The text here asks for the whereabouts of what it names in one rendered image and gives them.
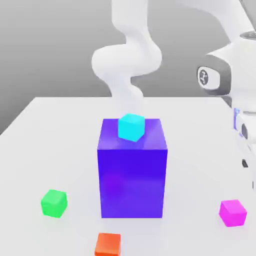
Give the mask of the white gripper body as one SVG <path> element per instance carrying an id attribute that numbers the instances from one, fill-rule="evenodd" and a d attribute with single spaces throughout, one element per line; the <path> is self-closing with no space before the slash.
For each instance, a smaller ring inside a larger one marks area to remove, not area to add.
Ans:
<path id="1" fill-rule="evenodd" d="M 256 170 L 254 169 L 248 169 L 248 184 L 252 196 L 256 197 Z"/>

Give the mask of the small magenta cube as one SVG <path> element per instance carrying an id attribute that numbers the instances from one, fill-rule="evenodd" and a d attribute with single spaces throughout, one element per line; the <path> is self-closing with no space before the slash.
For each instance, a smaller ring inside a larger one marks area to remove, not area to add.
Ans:
<path id="1" fill-rule="evenodd" d="M 247 210 L 238 199 L 223 200 L 220 203 L 219 216 L 226 227 L 240 227 L 245 224 Z"/>

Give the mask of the small cyan cube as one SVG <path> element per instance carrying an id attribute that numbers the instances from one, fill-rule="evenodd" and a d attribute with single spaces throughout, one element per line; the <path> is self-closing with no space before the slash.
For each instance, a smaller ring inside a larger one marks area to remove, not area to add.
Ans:
<path id="1" fill-rule="evenodd" d="M 119 138 L 137 142 L 145 134 L 145 117 L 127 113 L 117 121 Z"/>

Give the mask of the small orange cube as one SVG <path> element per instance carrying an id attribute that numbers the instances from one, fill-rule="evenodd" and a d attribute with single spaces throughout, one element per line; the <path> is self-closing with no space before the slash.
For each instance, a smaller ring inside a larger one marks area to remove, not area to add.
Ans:
<path id="1" fill-rule="evenodd" d="M 94 256 L 120 256 L 121 235 L 115 233 L 99 233 Z"/>

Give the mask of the small green cube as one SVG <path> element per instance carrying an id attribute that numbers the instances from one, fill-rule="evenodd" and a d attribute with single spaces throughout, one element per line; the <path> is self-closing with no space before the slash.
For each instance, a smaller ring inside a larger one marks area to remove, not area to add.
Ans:
<path id="1" fill-rule="evenodd" d="M 43 215 L 60 218 L 68 206 L 67 193 L 50 189 L 40 203 Z"/>

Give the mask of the large blue box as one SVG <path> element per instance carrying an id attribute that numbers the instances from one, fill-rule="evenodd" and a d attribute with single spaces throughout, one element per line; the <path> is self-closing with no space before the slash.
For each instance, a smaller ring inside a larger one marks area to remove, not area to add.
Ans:
<path id="1" fill-rule="evenodd" d="M 159 119 L 146 119 L 144 135 L 132 142 L 118 137 L 117 119 L 105 118 L 97 147 L 102 218 L 161 218 L 167 158 Z"/>

